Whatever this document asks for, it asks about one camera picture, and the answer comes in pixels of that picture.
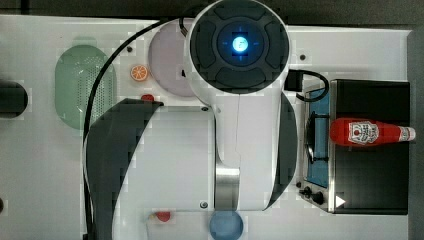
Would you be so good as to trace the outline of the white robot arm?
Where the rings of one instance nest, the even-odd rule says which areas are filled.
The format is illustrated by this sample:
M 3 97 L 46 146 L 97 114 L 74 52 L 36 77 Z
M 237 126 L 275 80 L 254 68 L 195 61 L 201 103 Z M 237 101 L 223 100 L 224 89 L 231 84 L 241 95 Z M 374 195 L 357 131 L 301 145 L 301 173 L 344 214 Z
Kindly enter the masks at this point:
M 257 0 L 218 0 L 185 38 L 192 107 L 127 98 L 84 134 L 84 240 L 149 240 L 183 215 L 205 237 L 242 231 L 291 181 L 297 127 L 283 86 L 290 40 Z

